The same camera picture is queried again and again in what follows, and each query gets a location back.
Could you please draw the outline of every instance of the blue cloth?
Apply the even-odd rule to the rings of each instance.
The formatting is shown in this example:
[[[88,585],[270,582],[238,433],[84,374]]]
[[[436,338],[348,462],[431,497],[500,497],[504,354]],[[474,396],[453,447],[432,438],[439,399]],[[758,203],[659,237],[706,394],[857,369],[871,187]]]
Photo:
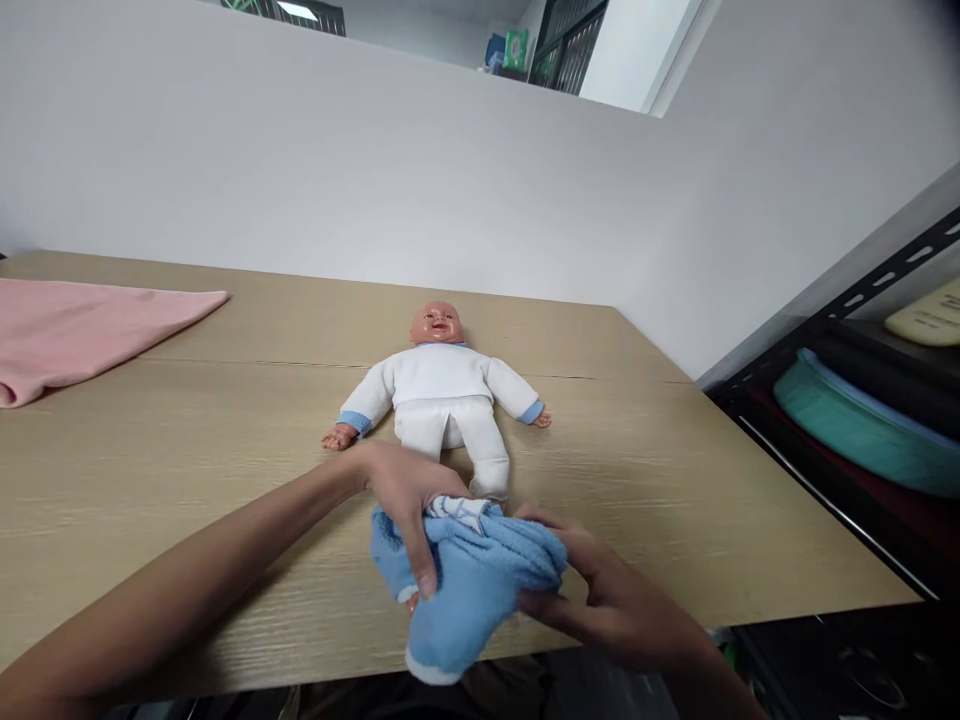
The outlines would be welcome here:
[[[557,592],[567,567],[563,543],[539,523],[503,516],[489,501],[438,498],[447,517],[423,519],[437,566],[437,593],[410,620],[406,662],[428,685],[452,685],[517,609],[521,589]],[[472,508],[482,506],[482,512]],[[393,520],[373,511],[370,554],[399,602],[416,591],[407,550]]]
[[[526,412],[517,418],[524,425],[530,425],[534,420],[540,417],[543,412],[543,403],[537,400],[533,405],[527,408]]]
[[[345,422],[347,425],[352,425],[353,429],[360,433],[360,437],[370,432],[370,428],[373,427],[370,418],[363,413],[355,413],[353,410],[344,410],[340,413],[340,417],[337,418],[337,422]]]

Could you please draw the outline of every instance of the blue cuff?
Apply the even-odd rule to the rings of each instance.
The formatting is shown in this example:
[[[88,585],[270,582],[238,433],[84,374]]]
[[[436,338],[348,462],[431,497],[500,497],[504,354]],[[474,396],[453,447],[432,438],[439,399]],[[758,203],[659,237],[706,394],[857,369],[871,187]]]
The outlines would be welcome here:
[[[533,405],[527,408],[527,411],[523,415],[518,417],[517,420],[522,422],[524,425],[529,425],[538,417],[540,417],[540,413],[542,412],[543,412],[543,403],[537,400]]]
[[[373,423],[370,422],[370,418],[363,413],[355,413],[352,410],[347,410],[340,413],[340,417],[337,418],[337,422],[345,422],[347,425],[352,425],[354,430],[360,433],[360,437],[363,437],[370,432],[370,428],[373,426]]]

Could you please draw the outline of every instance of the doll head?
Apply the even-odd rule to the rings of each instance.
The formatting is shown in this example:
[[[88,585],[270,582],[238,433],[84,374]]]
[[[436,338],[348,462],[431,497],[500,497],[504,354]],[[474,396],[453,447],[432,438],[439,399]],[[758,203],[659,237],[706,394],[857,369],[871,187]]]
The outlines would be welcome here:
[[[410,342],[414,345],[426,342],[463,342],[463,326],[460,324],[457,309],[450,303],[439,300],[428,302],[413,318]]]

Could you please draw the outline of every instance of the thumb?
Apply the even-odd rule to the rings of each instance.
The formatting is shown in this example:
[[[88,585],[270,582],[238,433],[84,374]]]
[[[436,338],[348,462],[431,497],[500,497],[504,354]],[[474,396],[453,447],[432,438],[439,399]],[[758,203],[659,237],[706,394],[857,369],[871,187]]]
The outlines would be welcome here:
[[[423,531],[423,516],[419,513],[409,515],[397,523],[397,529],[407,546],[407,559],[417,581],[417,589],[423,600],[430,600],[437,592],[437,570],[433,565],[433,554],[427,544]]]
[[[609,630],[608,618],[602,610],[575,605],[563,595],[523,590],[520,592],[519,604],[520,610],[534,620],[559,630],[584,645],[602,642]]]

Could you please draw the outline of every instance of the pink towel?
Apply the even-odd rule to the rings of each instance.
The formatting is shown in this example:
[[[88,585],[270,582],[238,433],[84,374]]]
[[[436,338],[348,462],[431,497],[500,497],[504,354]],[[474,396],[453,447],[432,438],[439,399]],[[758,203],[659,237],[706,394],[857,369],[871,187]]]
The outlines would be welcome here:
[[[0,408],[83,382],[200,320],[225,292],[0,278]]]

